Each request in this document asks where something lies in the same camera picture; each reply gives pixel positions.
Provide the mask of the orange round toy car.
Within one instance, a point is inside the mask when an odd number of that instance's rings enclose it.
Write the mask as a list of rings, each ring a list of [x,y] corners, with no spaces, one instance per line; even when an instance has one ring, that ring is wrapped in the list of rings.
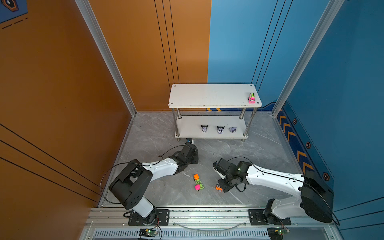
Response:
[[[219,192],[223,191],[223,189],[218,184],[216,184],[216,190],[219,191]]]

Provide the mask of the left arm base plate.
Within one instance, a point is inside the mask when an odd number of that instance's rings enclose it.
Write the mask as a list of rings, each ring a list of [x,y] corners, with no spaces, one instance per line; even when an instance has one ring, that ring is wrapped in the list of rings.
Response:
[[[133,212],[128,221],[129,226],[167,226],[170,219],[170,210],[154,209],[147,217],[142,217],[139,213]]]

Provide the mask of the black purple bat toy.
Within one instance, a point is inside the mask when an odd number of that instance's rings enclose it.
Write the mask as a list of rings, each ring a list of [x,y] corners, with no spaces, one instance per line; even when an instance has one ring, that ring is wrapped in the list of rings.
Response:
[[[225,126],[217,126],[217,133],[222,134],[224,132]]]

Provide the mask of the green pink toy car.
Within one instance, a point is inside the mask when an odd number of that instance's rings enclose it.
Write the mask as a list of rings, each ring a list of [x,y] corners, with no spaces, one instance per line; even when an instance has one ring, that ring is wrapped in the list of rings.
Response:
[[[250,93],[248,97],[249,104],[255,104],[256,103],[256,98],[254,93]]]

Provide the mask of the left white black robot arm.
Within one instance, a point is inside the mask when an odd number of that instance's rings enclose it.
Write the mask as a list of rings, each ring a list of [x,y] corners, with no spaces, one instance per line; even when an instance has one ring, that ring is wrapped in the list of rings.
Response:
[[[156,217],[156,207],[144,196],[149,184],[179,174],[189,165],[198,163],[197,147],[192,138],[187,138],[182,150],[166,159],[152,163],[130,161],[109,185],[109,190],[126,210],[132,210],[150,223]]]

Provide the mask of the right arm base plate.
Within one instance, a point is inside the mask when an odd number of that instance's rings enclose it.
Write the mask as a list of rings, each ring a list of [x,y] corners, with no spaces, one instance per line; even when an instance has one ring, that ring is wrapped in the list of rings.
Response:
[[[252,226],[290,226],[292,224],[290,218],[279,219],[273,214],[266,215],[262,209],[250,209],[248,214]]]

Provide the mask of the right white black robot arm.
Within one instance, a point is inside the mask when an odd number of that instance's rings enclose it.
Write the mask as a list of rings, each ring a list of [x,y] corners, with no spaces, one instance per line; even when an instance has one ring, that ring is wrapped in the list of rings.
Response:
[[[214,162],[213,168],[221,177],[218,184],[225,193],[244,184],[264,186],[289,195],[282,200],[270,199],[256,217],[267,225],[289,225],[292,217],[310,217],[327,224],[334,220],[334,192],[314,172],[283,173],[264,169],[250,160],[234,164],[225,159]]]

